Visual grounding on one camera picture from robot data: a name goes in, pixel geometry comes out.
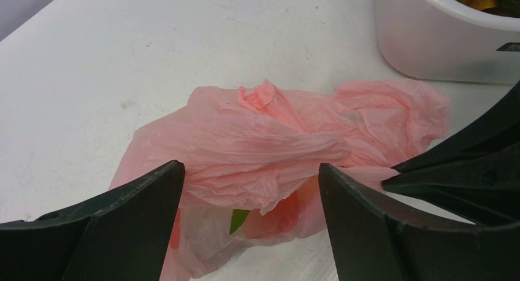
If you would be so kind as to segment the pink plastic bag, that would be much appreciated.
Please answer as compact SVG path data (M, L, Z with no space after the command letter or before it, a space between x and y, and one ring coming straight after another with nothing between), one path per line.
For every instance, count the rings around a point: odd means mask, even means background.
M161 280L197 279L235 254L321 232L326 223L319 167L331 164L381 191L394 166L424 153L448 132L449 98L424 82L360 80L331 94L198 87L186 106L139 128L110 186L171 160L185 166L182 196ZM234 209L267 214L296 192L298 222L288 233L229 234Z

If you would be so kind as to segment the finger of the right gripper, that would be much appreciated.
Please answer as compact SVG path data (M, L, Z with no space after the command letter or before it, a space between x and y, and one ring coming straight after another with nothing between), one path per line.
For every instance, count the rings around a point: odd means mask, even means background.
M393 168L401 173L473 160L519 142L519 84L471 124L428 151Z
M519 144L456 154L384 180L385 191L421 199L484 226L519 222Z

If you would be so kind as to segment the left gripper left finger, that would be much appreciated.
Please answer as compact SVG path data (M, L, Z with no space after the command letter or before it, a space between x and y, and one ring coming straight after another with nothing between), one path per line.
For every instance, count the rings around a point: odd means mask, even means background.
M170 161L33 221L1 225L2 280L158 280L185 178Z

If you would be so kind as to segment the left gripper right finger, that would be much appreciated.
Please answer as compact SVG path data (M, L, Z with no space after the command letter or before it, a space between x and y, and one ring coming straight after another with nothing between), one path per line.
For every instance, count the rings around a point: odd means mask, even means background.
M519 224L439 217L319 167L319 192L340 280L518 280Z

